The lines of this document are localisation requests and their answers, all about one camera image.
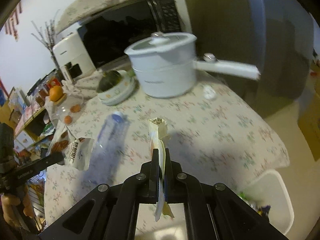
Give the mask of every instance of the white electric pot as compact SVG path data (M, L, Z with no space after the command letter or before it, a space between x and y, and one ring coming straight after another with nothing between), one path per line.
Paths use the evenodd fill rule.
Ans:
M153 33L125 49L144 92L155 98L184 94L196 83L196 69L257 80L256 66L217 60L205 54L196 60L196 36L191 33Z

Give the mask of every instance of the microwave oven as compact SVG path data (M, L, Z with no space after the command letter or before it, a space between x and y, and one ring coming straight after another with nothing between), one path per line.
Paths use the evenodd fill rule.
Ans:
M135 0L79 22L77 32L95 68L127 59L124 50L154 32L191 32L185 0Z

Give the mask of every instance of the food wrapper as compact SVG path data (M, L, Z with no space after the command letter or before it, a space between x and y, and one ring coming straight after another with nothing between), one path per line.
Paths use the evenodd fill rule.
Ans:
M77 139L66 125L61 124L49 145L48 154L62 152L64 160L58 164L86 171L89 168L93 143L91 138Z
M152 118L148 119L148 131L150 138L150 156L152 157L153 149L159 150L159 166L162 173L162 178L164 178L164 168L165 168L165 147L163 140L168 138L167 132L167 122L162 118ZM169 215L174 218L171 208L168 203L164 200L163 191L163 179L160 178L159 181L159 200L156 206L155 218L156 221L160 219L161 211L164 215Z

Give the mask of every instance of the white drawer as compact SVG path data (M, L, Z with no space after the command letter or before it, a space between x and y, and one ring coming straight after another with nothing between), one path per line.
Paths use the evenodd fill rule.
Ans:
M19 153L21 152L25 147L17 140L14 140L14 150Z
M24 146L24 148L28 148L33 144L33 139L25 131L19 133L16 139Z

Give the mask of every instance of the white appliance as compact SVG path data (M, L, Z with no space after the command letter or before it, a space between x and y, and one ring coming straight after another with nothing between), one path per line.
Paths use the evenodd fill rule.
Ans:
M196 69L260 78L255 65L217 60L212 54L206 54L205 61L197 61L195 41L191 33L158 32L124 51L146 94L155 98L182 95L195 85Z
M96 69L77 32L59 41L53 53L68 83L90 76Z

